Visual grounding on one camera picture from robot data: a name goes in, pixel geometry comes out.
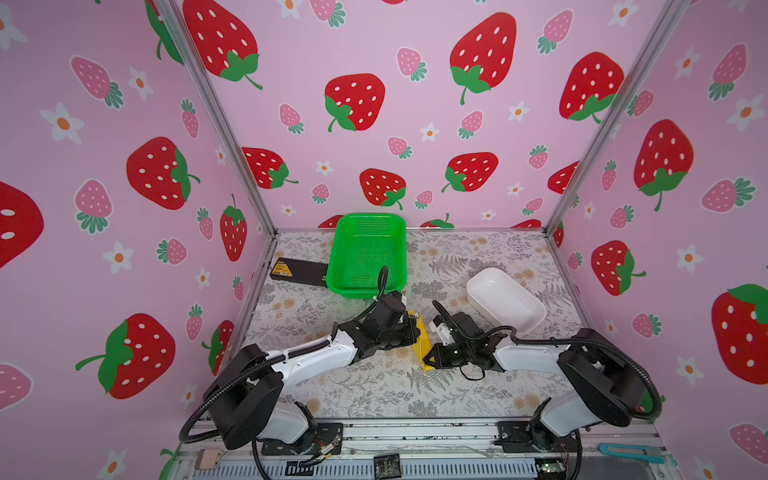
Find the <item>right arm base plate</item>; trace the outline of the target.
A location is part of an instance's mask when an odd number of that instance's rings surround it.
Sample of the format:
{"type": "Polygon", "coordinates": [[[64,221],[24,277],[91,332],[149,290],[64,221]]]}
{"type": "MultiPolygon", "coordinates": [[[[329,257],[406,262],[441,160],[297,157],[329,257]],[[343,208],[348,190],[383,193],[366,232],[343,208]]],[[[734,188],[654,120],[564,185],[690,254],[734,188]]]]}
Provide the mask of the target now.
{"type": "Polygon", "coordinates": [[[498,422],[497,433],[493,444],[505,453],[568,453],[580,447],[575,433],[556,437],[543,427],[531,429],[526,421],[498,422]]]}

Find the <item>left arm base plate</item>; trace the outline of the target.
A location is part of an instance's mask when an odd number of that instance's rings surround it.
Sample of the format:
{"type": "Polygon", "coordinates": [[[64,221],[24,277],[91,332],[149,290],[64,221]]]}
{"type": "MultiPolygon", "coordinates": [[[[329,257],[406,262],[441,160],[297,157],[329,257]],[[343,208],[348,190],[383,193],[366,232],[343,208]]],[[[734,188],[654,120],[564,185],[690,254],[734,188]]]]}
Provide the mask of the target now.
{"type": "Polygon", "coordinates": [[[312,425],[292,444],[280,440],[263,441],[260,453],[266,456],[312,456],[321,451],[326,454],[339,454],[342,447],[343,430],[343,423],[321,422],[312,425]]]}

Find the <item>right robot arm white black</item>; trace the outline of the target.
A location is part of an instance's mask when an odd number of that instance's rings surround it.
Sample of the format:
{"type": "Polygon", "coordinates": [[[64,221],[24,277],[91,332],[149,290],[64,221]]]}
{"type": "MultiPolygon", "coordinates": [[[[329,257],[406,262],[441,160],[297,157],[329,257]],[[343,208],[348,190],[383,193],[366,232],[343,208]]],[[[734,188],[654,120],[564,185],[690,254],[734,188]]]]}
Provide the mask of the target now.
{"type": "Polygon", "coordinates": [[[569,338],[526,339],[513,326],[484,331],[464,312],[455,314],[437,300],[429,327],[440,342],[423,361],[435,369],[471,365],[487,373],[529,370],[561,374],[571,390],[536,408],[517,443],[552,450],[573,432],[607,423],[627,427],[634,419],[652,421],[663,409],[661,394],[639,363],[596,330],[582,328],[569,338]]]}

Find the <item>green plastic basket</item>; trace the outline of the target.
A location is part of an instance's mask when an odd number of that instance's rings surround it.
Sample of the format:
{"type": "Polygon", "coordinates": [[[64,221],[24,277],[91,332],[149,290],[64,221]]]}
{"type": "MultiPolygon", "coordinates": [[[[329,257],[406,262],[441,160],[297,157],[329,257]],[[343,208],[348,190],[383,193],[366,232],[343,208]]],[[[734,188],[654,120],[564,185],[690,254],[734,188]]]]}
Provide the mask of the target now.
{"type": "Polygon", "coordinates": [[[407,284],[406,222],[394,214],[354,213],[337,223],[328,270],[328,289],[347,299],[371,298],[379,292],[382,268],[385,290],[407,284]]]}

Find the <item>yellow paper napkin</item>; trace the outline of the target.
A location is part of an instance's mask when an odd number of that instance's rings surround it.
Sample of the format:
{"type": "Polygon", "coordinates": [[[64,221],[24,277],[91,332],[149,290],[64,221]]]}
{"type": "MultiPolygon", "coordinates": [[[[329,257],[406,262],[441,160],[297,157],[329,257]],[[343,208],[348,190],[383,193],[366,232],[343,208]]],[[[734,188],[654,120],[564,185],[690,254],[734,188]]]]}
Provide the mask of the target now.
{"type": "Polygon", "coordinates": [[[427,365],[424,361],[424,357],[432,350],[433,345],[430,341],[423,317],[413,311],[410,311],[410,314],[413,314],[416,318],[416,328],[418,329],[419,333],[417,340],[412,345],[414,355],[416,356],[418,363],[424,372],[432,371],[433,367],[427,365]]]}

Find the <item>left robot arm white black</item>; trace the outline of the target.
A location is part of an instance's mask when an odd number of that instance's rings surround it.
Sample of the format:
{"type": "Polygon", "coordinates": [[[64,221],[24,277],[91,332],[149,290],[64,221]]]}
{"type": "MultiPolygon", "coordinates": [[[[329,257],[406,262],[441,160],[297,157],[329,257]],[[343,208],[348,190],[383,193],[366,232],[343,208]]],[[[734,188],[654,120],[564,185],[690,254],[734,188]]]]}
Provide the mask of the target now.
{"type": "Polygon", "coordinates": [[[325,337],[285,350],[242,348],[208,388],[179,433],[182,444],[219,437],[228,450],[278,441],[294,454],[321,446],[320,426],[307,405],[282,403],[284,391],[325,372],[346,368],[379,351],[408,347],[420,332],[399,291],[387,293],[389,269],[380,269],[373,302],[333,325],[325,337]]]}

